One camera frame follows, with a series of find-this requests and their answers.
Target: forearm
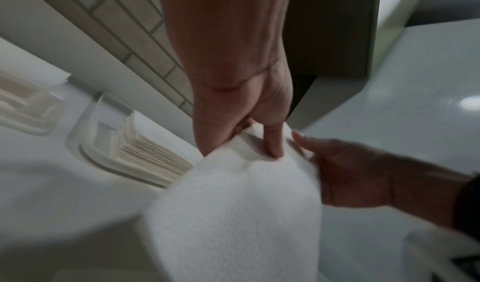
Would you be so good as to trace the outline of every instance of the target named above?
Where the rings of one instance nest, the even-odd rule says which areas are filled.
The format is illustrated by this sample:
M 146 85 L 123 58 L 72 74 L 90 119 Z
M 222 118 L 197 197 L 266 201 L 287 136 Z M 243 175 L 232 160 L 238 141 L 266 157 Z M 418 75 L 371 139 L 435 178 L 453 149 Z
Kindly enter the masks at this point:
M 452 227 L 455 202 L 472 176 L 412 158 L 391 175 L 392 206 L 443 227 Z
M 288 0 L 161 0 L 193 82 L 233 88 L 277 61 Z

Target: sleeve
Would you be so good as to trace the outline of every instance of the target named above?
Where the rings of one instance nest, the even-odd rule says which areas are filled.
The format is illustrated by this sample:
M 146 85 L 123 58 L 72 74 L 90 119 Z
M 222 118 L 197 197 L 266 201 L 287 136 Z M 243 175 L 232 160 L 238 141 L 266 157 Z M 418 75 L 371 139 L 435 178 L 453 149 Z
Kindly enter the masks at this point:
M 468 182 L 458 195 L 453 227 L 480 241 L 480 175 Z

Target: dark sleeve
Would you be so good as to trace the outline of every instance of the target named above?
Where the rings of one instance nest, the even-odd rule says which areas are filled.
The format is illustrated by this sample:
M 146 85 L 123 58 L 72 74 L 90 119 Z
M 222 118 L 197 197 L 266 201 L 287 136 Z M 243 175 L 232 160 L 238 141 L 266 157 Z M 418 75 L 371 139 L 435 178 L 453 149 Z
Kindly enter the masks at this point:
M 480 241 L 480 175 L 460 191 L 455 203 L 453 227 Z

